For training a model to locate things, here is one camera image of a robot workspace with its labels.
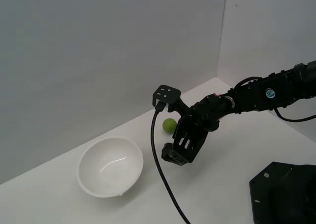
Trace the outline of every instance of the tennis ball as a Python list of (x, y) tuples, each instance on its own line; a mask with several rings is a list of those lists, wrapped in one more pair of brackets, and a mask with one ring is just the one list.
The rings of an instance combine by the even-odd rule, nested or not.
[(163, 123), (162, 123), (162, 128), (163, 130), (168, 133), (168, 134), (173, 134), (174, 131), (176, 130), (177, 127), (177, 122), (174, 119), (166, 119)]

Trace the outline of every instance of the round sticker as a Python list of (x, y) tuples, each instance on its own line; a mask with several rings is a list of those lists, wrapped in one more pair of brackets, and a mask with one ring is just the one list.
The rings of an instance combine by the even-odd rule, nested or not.
[(276, 96), (276, 93), (273, 91), (273, 89), (268, 88), (266, 90), (266, 96), (270, 99), (274, 98)]

